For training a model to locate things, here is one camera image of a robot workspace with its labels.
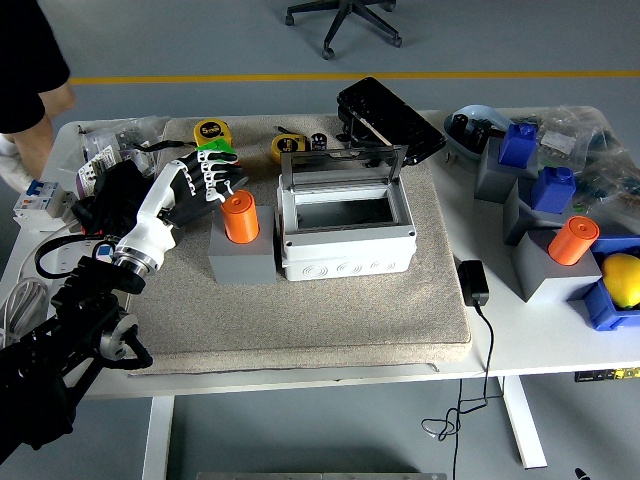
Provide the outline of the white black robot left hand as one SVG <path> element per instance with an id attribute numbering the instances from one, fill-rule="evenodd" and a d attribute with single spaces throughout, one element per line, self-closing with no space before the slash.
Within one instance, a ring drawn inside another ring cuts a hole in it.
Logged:
<path id="1" fill-rule="evenodd" d="M 196 150 L 167 163 L 138 209 L 135 226 L 116 245 L 115 264 L 158 271 L 178 243 L 177 231 L 222 206 L 247 180 L 233 151 Z"/>

